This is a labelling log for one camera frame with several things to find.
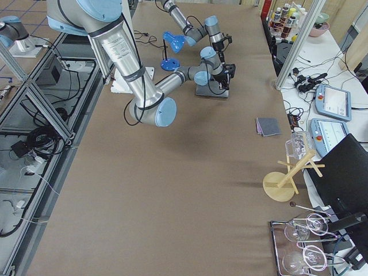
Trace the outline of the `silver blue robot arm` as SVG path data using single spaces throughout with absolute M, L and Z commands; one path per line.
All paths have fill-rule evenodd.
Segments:
M 226 98 L 236 67 L 225 62 L 224 41 L 232 38 L 221 32 L 216 16 L 206 18 L 203 26 L 195 28 L 174 1 L 162 1 L 161 5 L 183 31 L 179 45 L 193 46 L 205 36 L 211 45 L 201 50 L 199 66 L 175 66 L 157 84 L 141 61 L 132 31 L 124 30 L 127 21 L 121 1 L 47 1 L 47 19 L 56 31 L 87 36 L 101 44 L 134 94 L 126 109 L 135 123 L 167 127 L 177 113 L 174 99 L 168 96 L 173 90 L 193 81 L 197 95 Z
M 222 64 L 225 63 L 224 41 L 229 39 L 229 43 L 231 43 L 232 38 L 230 36 L 225 36 L 220 30 L 219 21 L 216 16 L 206 18 L 204 23 L 199 22 L 199 27 L 195 27 L 189 20 L 190 16 L 185 17 L 175 1 L 165 0 L 159 2 L 161 3 L 162 10 L 168 13 L 181 28 L 190 46 L 194 46 L 201 39 L 208 36 L 211 46 L 220 58 L 220 62 L 222 62 Z

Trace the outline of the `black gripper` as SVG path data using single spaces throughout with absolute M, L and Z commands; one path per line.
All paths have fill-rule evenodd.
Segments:
M 221 62 L 225 61 L 225 57 L 224 57 L 224 50 L 225 46 L 224 46 L 224 42 L 223 41 L 218 41 L 218 42 L 214 42 L 213 43 L 213 49 L 218 52 L 218 56 Z
M 214 79 L 219 83 L 220 89 L 224 89 L 224 87 L 226 89 L 229 88 L 230 75 L 228 71 L 221 72 L 220 74 L 215 75 Z

